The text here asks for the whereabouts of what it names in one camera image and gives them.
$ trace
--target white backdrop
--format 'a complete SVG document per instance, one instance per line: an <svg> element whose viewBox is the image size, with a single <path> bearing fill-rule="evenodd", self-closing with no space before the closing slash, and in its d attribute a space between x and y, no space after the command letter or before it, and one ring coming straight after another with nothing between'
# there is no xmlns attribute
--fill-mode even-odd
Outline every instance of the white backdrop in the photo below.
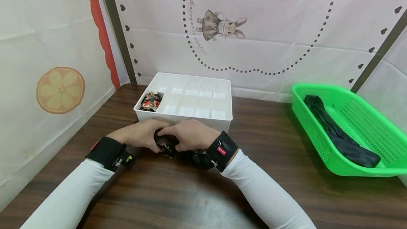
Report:
<svg viewBox="0 0 407 229"><path fill-rule="evenodd" d="M407 29L358 91L375 109L407 133ZM407 186L407 176L399 176Z"/></svg>
<svg viewBox="0 0 407 229"><path fill-rule="evenodd" d="M158 71L230 79L233 94L287 101L292 84L351 88L407 0L116 0L139 84ZM206 41L221 12L244 39Z"/></svg>
<svg viewBox="0 0 407 229"><path fill-rule="evenodd" d="M89 0L0 7L2 210L115 88Z"/></svg>

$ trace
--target person's left hand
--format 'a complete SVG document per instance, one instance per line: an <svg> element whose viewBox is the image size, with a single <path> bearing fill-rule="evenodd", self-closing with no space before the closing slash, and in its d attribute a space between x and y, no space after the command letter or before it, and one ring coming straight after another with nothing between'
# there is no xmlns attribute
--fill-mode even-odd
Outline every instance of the person's left hand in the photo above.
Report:
<svg viewBox="0 0 407 229"><path fill-rule="evenodd" d="M116 130L106 137L127 145L149 148L153 152L158 153L161 151L161 148L155 143L154 133L157 129L168 126L168 122L159 121L157 119L147 119Z"/></svg>

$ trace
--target orange slice print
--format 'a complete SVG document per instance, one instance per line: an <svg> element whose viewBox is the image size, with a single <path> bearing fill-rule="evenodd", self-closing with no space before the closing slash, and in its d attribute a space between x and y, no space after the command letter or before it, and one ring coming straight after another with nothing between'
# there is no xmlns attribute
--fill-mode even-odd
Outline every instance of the orange slice print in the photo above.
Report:
<svg viewBox="0 0 407 229"><path fill-rule="evenodd" d="M45 111L64 114L78 106L85 92L83 76L69 67L56 67L38 81L37 101Z"/></svg>

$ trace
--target white storage organizer box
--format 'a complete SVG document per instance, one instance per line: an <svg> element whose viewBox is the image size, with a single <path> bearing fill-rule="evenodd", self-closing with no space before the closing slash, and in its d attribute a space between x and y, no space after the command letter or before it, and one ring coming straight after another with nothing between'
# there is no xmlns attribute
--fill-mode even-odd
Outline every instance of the white storage organizer box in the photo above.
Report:
<svg viewBox="0 0 407 229"><path fill-rule="evenodd" d="M141 102L150 92L163 100L156 112L141 111ZM134 106L138 119L161 118L176 124L196 119L227 132L233 119L230 81L180 74L157 73Z"/></svg>

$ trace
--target white sleeve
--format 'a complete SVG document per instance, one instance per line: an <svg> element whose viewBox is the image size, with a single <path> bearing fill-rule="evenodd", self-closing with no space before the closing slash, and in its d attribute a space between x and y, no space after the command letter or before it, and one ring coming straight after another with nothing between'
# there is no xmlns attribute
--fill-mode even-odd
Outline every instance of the white sleeve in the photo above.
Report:
<svg viewBox="0 0 407 229"><path fill-rule="evenodd" d="M239 187L269 228L316 229L298 203L240 149L221 174Z"/></svg>
<svg viewBox="0 0 407 229"><path fill-rule="evenodd" d="M100 163L84 160L45 199L20 229L75 229L89 202L112 177Z"/></svg>

